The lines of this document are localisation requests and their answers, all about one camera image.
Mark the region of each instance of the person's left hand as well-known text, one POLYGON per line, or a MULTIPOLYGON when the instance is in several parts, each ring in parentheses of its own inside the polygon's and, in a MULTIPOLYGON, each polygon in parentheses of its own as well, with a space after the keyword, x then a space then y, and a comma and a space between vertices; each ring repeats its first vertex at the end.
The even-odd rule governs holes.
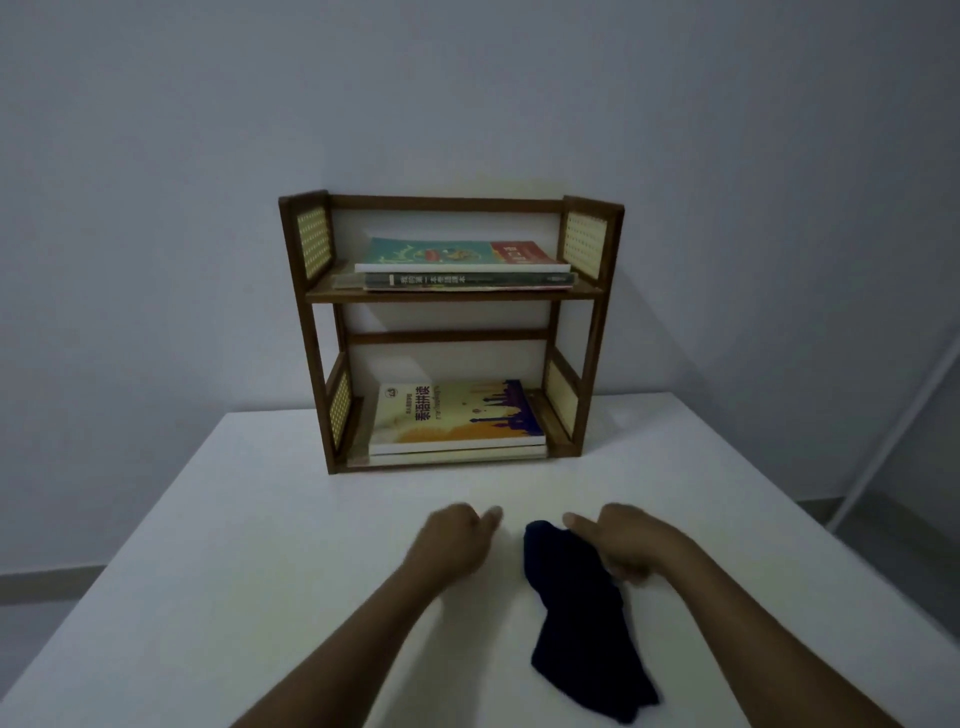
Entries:
POLYGON ((480 568, 502 518, 503 509, 497 505, 483 516, 466 503, 434 511, 407 551, 403 567, 437 591, 446 589, 480 568))

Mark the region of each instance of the sock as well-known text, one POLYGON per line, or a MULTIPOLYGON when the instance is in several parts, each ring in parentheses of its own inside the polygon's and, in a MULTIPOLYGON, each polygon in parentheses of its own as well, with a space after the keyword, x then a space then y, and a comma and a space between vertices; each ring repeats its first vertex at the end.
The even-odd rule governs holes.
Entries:
POLYGON ((523 570, 547 610, 531 660, 537 672, 584 708, 620 723, 660 703, 631 642, 623 597, 593 546, 534 521, 523 534, 523 570))

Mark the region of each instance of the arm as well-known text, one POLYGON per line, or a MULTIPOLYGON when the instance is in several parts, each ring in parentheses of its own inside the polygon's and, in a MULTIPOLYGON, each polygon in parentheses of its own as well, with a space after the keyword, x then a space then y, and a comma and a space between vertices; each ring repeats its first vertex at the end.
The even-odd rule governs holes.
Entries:
POLYGON ((637 583, 655 570, 670 582, 754 728, 898 728, 673 526, 615 503, 597 522, 566 514, 564 524, 597 548, 615 577, 637 583))
POLYGON ((430 514, 403 564, 234 728, 363 725, 407 634, 447 586, 480 568, 503 512, 430 514))

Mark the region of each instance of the two-tier wooden rack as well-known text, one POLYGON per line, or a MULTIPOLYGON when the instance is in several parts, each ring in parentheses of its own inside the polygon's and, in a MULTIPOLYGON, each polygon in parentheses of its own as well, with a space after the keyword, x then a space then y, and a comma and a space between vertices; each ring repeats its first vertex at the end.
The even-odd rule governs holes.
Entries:
POLYGON ((310 370, 313 397, 320 420, 326 468, 333 473, 358 468, 347 455, 360 421, 363 398, 355 397, 350 375, 349 348, 368 344, 414 344, 450 341, 543 340, 546 350, 540 389, 527 390, 527 399, 546 433, 551 457, 579 457, 584 435, 607 307, 616 251, 623 226, 623 205, 564 197, 562 200, 517 200, 451 197, 378 197, 331 195, 325 190, 305 192, 279 199, 280 220, 290 259, 297 311, 303 332, 303 346, 310 370), (558 260, 570 263, 578 274, 576 285, 567 291, 497 291, 492 293, 404 293, 337 289, 333 277, 347 265, 337 259, 332 212, 349 210, 402 210, 417 212, 512 212, 560 216, 558 260), (587 353, 582 374, 557 349, 557 324, 564 301, 593 301, 587 353), (409 303, 467 301, 549 301, 547 328, 505 328, 485 330, 349 331, 344 319, 346 303, 409 303), (314 320, 314 303, 332 303, 339 354, 324 379, 320 343, 314 320))

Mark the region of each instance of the white table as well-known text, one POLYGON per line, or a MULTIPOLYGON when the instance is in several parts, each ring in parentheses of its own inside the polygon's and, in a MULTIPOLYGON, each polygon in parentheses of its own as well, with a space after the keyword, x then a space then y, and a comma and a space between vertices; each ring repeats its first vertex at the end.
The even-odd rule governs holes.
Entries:
MULTIPOLYGON (((686 530, 906 725, 960 724, 957 646, 663 394, 597 398, 580 459, 333 477, 312 411, 227 415, 12 688, 0 725, 227 726, 456 500, 503 505, 503 533, 415 627, 373 725, 612 725, 530 667, 544 610, 519 543, 529 521, 610 500, 686 530)), ((664 697, 638 725, 746 725, 664 582, 632 592, 632 612, 664 697)))

